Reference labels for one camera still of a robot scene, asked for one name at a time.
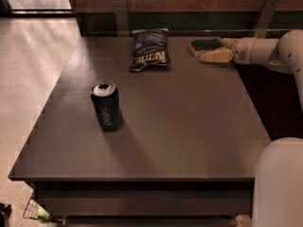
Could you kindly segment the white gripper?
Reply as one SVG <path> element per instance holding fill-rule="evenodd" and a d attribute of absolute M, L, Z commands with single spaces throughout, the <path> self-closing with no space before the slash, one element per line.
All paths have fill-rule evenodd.
<path fill-rule="evenodd" d="M 251 54 L 256 40 L 256 38 L 249 37 L 241 39 L 221 38 L 221 43 L 226 48 L 205 52 L 200 56 L 200 60 L 202 62 L 225 63 L 233 59 L 237 64 L 251 64 Z"/>

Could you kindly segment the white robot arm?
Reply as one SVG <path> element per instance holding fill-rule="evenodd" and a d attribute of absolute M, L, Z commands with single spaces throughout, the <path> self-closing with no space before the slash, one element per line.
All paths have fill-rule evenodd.
<path fill-rule="evenodd" d="M 258 160 L 252 227 L 303 227 L 303 31 L 203 39 L 198 58 L 234 62 L 248 92 L 265 94 L 258 113 L 272 142 Z"/>

